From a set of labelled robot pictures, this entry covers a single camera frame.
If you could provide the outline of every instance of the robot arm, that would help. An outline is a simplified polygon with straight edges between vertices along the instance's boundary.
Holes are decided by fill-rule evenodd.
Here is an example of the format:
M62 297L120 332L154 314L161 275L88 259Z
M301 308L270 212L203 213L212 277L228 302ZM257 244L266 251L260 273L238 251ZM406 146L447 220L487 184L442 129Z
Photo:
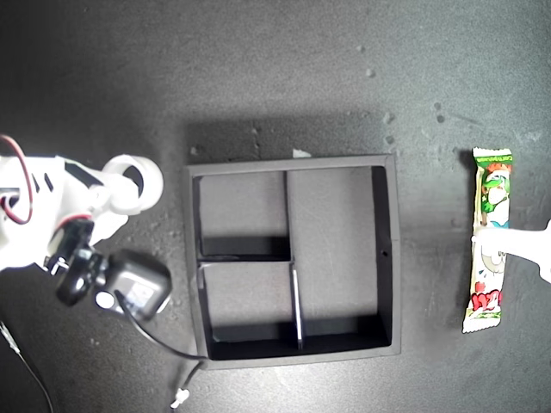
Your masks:
M121 155L93 170L62 157L24 157L13 139L0 140L17 155L0 157L0 271L36 263L60 277L58 297L68 305L93 288L98 305L121 312L118 290L135 316L152 317L169 298L168 269L130 251L106 258L93 245L158 202L158 166ZM139 172L140 188L123 175L131 167Z

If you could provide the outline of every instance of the snack wrapper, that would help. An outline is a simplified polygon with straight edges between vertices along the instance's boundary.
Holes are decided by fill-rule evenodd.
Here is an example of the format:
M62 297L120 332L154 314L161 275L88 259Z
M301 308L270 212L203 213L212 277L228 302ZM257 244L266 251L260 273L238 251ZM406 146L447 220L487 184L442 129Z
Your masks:
M477 165L473 230L481 226L509 228L509 196L513 156L508 149L473 149ZM473 242L471 299L463 333L495 327L501 321L501 288L506 254Z

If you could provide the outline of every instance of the black divided tray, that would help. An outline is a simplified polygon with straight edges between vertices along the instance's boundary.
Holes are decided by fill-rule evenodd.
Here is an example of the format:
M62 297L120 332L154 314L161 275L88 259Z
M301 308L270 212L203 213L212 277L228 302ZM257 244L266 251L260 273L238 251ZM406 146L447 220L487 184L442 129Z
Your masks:
M391 155L189 166L186 250L207 368L398 354Z

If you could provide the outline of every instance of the gray surface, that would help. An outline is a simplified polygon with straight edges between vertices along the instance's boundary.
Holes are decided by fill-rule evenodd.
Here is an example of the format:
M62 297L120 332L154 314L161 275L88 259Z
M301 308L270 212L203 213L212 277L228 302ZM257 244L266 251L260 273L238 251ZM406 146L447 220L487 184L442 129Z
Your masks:
M288 187L305 333L333 317L348 318L333 333L357 331L354 317L377 313L371 169L293 171Z
M399 155L402 354L204 373L183 410L549 411L551 286L535 265L508 260L502 324L461 334L474 178L461 151L510 147L511 226L545 225L550 7L2 2L0 129L29 153L97 168L122 152L159 162L163 199L102 248L132 245L166 260L180 298L151 327L190 351L179 179L191 146L196 163L290 157L293 147L315 156ZM395 117L389 124L386 112ZM164 411L176 375L191 365L90 303L63 308L54 282L34 269L2 274L0 305L59 411ZM0 410L42 411L2 343L0 360Z
M276 339L277 323L293 323L288 262L209 264L204 275L210 324L218 341ZM251 324L260 327L245 328Z
M199 199L203 255L289 257L282 172L205 176Z

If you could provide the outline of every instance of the green cartoon character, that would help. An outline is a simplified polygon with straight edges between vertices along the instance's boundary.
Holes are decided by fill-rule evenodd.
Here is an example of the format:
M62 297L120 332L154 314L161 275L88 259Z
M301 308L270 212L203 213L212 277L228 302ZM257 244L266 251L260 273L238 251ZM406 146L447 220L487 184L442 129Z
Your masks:
M486 169L482 180L482 225L490 221L493 226L509 227L509 177L511 166L503 163L492 163Z

